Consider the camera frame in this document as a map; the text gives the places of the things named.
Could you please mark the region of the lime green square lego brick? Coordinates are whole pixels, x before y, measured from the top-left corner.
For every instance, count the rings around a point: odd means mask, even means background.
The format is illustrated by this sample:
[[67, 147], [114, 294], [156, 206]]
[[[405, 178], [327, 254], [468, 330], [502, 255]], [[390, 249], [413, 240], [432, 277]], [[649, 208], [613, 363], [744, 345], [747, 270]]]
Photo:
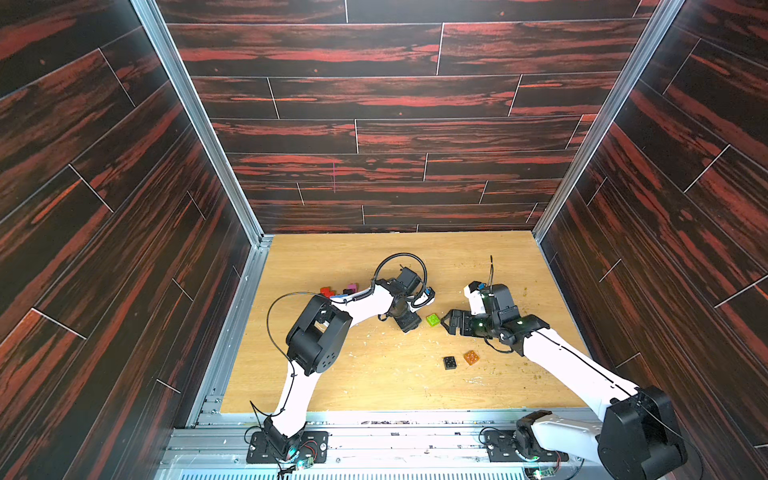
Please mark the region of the lime green square lego brick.
[[426, 321], [432, 327], [437, 326], [437, 325], [439, 325], [441, 323], [440, 318], [438, 317], [437, 314], [430, 314], [430, 315], [428, 315], [426, 317]]

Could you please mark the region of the small red lego brick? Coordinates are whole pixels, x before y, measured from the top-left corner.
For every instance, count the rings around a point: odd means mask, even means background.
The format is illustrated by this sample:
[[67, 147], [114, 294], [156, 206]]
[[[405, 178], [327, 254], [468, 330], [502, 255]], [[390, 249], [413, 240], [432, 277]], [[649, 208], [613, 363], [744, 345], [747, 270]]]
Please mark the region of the small red lego brick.
[[326, 298], [332, 298], [337, 295], [337, 292], [331, 287], [322, 287], [320, 293]]

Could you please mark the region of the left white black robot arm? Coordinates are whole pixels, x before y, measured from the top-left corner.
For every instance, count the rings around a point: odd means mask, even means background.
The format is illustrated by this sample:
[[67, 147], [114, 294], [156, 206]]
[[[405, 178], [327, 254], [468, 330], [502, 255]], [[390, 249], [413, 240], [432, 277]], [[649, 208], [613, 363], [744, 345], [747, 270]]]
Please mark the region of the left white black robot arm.
[[434, 290], [407, 267], [393, 279], [374, 279], [361, 292], [312, 296], [286, 337], [286, 382], [277, 411], [263, 427], [272, 446], [285, 455], [297, 444], [320, 376], [338, 360], [353, 326], [370, 318], [392, 318], [407, 333], [421, 322], [417, 311], [434, 298]]

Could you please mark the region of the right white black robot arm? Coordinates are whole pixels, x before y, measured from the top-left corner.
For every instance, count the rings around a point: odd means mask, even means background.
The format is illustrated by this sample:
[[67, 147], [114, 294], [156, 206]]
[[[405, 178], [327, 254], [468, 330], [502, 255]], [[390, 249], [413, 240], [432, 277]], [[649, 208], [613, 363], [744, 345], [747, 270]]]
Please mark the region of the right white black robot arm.
[[509, 289], [474, 281], [464, 289], [468, 310], [450, 310], [440, 321], [451, 335], [498, 340], [554, 375], [595, 414], [593, 421], [538, 410], [500, 433], [490, 454], [506, 444], [527, 461], [567, 454], [601, 464], [614, 479], [659, 479], [688, 460], [671, 400], [657, 387], [641, 388], [602, 367], [534, 314], [521, 315]]

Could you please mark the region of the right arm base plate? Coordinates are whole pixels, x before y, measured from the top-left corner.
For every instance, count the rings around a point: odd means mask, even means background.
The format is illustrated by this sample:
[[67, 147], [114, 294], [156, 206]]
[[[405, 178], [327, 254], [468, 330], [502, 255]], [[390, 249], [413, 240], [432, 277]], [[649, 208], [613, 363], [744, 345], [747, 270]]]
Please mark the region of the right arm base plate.
[[549, 462], [569, 460], [567, 453], [546, 450], [526, 432], [483, 428], [478, 434], [480, 444], [486, 449], [492, 463], [500, 462]]

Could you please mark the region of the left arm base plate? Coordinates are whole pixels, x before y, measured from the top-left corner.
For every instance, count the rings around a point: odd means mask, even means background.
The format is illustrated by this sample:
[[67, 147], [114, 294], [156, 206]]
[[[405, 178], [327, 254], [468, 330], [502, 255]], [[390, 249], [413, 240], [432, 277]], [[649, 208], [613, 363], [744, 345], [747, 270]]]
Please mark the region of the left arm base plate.
[[254, 431], [246, 455], [247, 464], [291, 464], [299, 469], [324, 464], [329, 449], [327, 431], [300, 431], [292, 437]]

